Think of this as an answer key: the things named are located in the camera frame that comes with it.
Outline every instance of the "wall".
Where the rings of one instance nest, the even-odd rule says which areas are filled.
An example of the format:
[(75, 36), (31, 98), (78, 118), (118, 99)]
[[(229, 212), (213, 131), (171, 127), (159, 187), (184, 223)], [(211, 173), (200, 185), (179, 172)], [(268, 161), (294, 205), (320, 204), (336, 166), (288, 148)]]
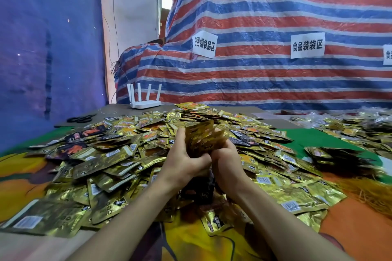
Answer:
[(0, 151), (105, 105), (100, 0), (0, 0)]
[(104, 35), (110, 100), (116, 91), (113, 75), (110, 73), (111, 62), (117, 61), (125, 49), (158, 38), (158, 1), (101, 0), (101, 2), (102, 14), (107, 21), (106, 24), (104, 20)]

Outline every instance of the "blue wall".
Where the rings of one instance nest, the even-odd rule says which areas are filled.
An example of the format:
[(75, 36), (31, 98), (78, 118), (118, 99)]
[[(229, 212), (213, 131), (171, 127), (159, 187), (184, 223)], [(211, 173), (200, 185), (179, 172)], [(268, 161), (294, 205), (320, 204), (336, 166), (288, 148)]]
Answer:
[(101, 0), (0, 0), (0, 151), (105, 105), (104, 64)]

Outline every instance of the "sign with chinese characters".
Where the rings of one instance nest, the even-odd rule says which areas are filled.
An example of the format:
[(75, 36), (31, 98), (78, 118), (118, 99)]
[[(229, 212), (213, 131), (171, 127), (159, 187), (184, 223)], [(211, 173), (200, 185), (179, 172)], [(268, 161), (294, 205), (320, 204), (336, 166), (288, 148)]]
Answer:
[(384, 53), (383, 65), (392, 65), (392, 44), (385, 44), (383, 47), (383, 53)]
[(323, 56), (325, 32), (292, 35), (290, 46), (291, 59)]
[(208, 33), (207, 31), (199, 31), (192, 36), (193, 49), (192, 53), (208, 58), (215, 57), (216, 41), (218, 36)]

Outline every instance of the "white router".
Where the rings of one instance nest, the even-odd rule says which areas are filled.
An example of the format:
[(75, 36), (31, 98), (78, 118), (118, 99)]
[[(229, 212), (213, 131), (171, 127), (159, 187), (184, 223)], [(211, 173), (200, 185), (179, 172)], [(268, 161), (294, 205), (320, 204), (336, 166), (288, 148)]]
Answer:
[(148, 91), (147, 91), (147, 96), (146, 96), (145, 101), (141, 100), (140, 83), (138, 83), (138, 100), (139, 101), (135, 101), (135, 91), (133, 89), (133, 84), (127, 84), (127, 88), (128, 88), (129, 102), (130, 102), (131, 108), (146, 109), (146, 108), (161, 105), (161, 102), (159, 101), (159, 96), (161, 96), (162, 84), (159, 84), (158, 94), (156, 95), (156, 100), (150, 100), (151, 84), (148, 85)]

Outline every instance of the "scissors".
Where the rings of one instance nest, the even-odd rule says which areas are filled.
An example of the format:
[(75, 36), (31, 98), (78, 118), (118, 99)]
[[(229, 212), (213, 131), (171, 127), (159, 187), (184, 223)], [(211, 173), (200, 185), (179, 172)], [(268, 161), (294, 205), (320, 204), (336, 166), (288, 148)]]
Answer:
[(67, 119), (67, 123), (88, 123), (92, 121), (93, 116), (96, 116), (96, 114), (69, 118)]

